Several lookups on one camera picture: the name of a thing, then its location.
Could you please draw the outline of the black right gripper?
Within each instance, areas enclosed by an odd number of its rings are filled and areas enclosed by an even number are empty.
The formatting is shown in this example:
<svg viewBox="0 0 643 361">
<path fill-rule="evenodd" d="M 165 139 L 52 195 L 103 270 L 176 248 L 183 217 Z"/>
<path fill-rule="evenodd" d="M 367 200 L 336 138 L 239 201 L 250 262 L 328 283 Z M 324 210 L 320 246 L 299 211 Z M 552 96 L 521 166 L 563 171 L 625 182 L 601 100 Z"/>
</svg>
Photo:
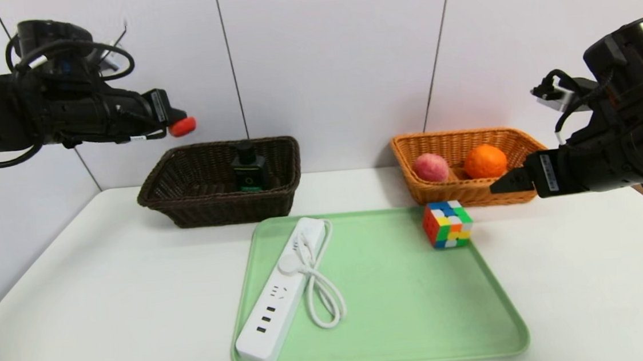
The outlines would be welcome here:
<svg viewBox="0 0 643 361">
<path fill-rule="evenodd" d="M 613 130 L 575 133 L 557 149 L 535 152 L 490 185 L 490 192 L 540 197 L 606 192 L 630 183 L 627 136 Z"/>
</svg>

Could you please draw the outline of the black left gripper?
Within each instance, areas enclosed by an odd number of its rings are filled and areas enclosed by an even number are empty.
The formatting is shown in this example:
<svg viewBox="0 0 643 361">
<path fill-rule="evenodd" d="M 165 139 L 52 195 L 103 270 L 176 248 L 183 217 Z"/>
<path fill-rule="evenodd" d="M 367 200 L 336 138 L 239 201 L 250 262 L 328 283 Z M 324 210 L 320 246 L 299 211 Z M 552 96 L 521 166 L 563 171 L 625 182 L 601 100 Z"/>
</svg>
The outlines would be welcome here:
<svg viewBox="0 0 643 361">
<path fill-rule="evenodd" d="M 162 89 L 141 94 L 107 88 L 103 98 L 108 113 L 105 120 L 107 142 L 164 138 L 171 125 L 188 117 L 184 110 L 170 106 Z"/>
</svg>

